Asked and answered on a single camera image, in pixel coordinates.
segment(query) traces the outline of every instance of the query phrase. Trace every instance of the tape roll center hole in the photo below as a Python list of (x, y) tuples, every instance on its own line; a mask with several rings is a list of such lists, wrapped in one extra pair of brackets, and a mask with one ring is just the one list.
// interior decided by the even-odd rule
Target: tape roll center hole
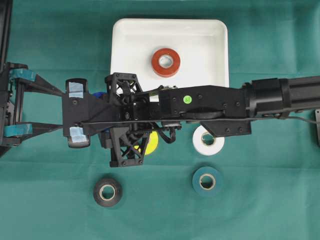
[(215, 143), (216, 139), (209, 132), (205, 132), (201, 136), (201, 141), (204, 145), (211, 146)]
[(200, 186), (204, 189), (204, 190), (211, 190), (215, 187), (216, 185), (216, 179), (214, 178), (214, 176), (212, 176), (211, 174), (203, 174), (200, 177)]
[(106, 184), (101, 187), (99, 194), (104, 201), (110, 201), (115, 197), (116, 190), (112, 185)]
[(164, 69), (168, 69), (174, 64), (174, 59), (168, 54), (165, 54), (159, 57), (158, 61), (159, 61), (159, 65)]

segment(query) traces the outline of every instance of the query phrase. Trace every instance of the white tray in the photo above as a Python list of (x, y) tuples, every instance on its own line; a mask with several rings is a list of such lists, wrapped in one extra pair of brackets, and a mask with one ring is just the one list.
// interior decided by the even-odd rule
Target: white tray
[[(176, 75), (156, 75), (151, 58), (161, 48), (181, 59)], [(219, 20), (123, 18), (113, 26), (111, 73), (137, 74), (144, 91), (160, 85), (229, 87), (228, 31)]]

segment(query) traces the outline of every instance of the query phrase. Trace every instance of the wire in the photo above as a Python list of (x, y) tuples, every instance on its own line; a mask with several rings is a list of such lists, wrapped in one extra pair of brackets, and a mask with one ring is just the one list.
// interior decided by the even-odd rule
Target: wire
[(211, 119), (153, 119), (153, 120), (129, 120), (129, 121), (93, 121), (93, 122), (81, 122), (83, 125), (94, 124), (134, 124), (134, 123), (154, 123), (154, 122), (216, 122), (216, 121), (255, 121), (255, 120), (267, 120), (276, 119), (277, 117), (246, 117), (246, 118), (211, 118)]
[(318, 121), (307, 119), (300, 116), (288, 116), (287, 118), (278, 118), (276, 116), (268, 117), (245, 117), (245, 118), (212, 118), (212, 119), (154, 119), (154, 120), (130, 120), (130, 121), (94, 121), (94, 122), (81, 122), (82, 125), (95, 125), (95, 124), (134, 124), (134, 123), (154, 123), (154, 122), (238, 122), (238, 121), (256, 121), (256, 120), (270, 120), (270, 119), (292, 119), (301, 120), (310, 124), (320, 124)]
[(300, 116), (288, 116), (285, 119), (302, 120), (302, 121), (305, 121), (310, 124), (320, 124), (320, 121), (314, 121), (314, 120), (307, 119), (307, 118), (300, 117)]

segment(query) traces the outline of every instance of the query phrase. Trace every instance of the yellow tape roll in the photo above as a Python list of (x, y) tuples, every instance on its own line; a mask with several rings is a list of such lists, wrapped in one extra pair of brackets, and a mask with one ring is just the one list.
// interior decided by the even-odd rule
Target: yellow tape roll
[(159, 138), (158, 133), (156, 131), (153, 131), (150, 134), (148, 145), (146, 146), (145, 155), (149, 155), (153, 153), (158, 146)]

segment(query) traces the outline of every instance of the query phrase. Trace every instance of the dark green tape roll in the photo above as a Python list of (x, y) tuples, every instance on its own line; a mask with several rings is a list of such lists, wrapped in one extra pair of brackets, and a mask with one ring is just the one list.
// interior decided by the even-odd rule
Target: dark green tape roll
[(200, 167), (192, 177), (193, 189), (202, 197), (213, 197), (220, 192), (223, 186), (223, 177), (220, 172), (210, 166)]

